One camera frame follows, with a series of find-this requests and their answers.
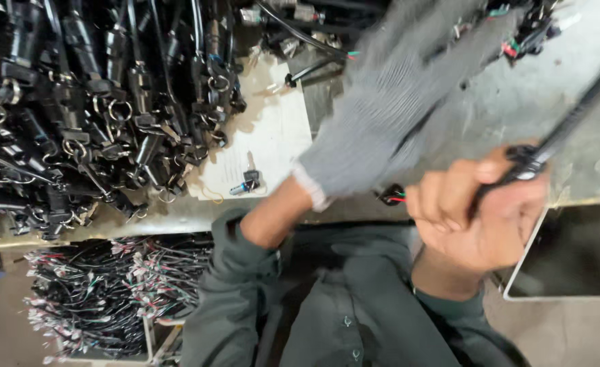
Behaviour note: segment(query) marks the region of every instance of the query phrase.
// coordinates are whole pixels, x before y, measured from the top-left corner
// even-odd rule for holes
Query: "shirt sleeve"
[[[530,366],[519,349],[488,323],[483,292],[464,302],[435,298],[418,289],[415,296],[462,366]]]
[[[265,297],[262,285],[278,276],[278,252],[243,237],[247,213],[232,210],[212,225],[214,254],[199,281],[198,309],[186,318],[183,367],[250,366],[257,345],[257,318]]]

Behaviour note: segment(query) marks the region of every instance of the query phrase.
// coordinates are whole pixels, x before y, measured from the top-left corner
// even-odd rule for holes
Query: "hand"
[[[512,166],[504,153],[505,147],[497,148],[481,162],[460,159],[446,172],[426,172],[419,185],[405,191],[425,246],[470,272],[517,263],[544,207],[547,173],[489,192],[476,217],[468,220],[479,186],[496,182]]]
[[[293,172],[314,209],[325,207],[330,196],[365,192],[417,162],[425,121],[463,80],[499,55],[523,14],[484,20],[452,46],[454,25],[482,3],[394,1],[379,27],[363,37],[360,54],[348,62],[350,84],[334,102],[334,115],[321,123]]]

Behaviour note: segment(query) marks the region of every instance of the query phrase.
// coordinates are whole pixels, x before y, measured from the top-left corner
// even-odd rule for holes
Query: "pile of keys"
[[[247,107],[229,1],[0,1],[0,212],[56,240],[124,190],[184,190]]]

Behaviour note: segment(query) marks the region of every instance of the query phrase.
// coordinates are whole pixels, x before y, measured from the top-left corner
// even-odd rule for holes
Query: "gray knitted glove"
[[[499,55],[523,15],[512,11],[484,20],[451,47],[454,25],[484,1],[433,4],[395,0],[386,19],[359,43],[360,55],[346,70],[350,84],[334,102],[334,115],[322,122],[293,169],[314,210],[411,168],[420,155],[424,124],[453,88]]]

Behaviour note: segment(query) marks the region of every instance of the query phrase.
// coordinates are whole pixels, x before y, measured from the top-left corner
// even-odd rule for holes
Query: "bundle of wires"
[[[133,254],[126,285],[141,305],[140,315],[181,319],[198,306],[198,279],[213,250],[211,233],[160,236],[148,251]]]
[[[26,254],[27,275],[36,277],[35,296],[25,298],[28,319],[35,331],[60,339],[60,352],[45,363],[90,348],[112,359],[145,351],[140,305],[125,286],[125,274],[133,264],[129,254],[148,239],[90,240]]]

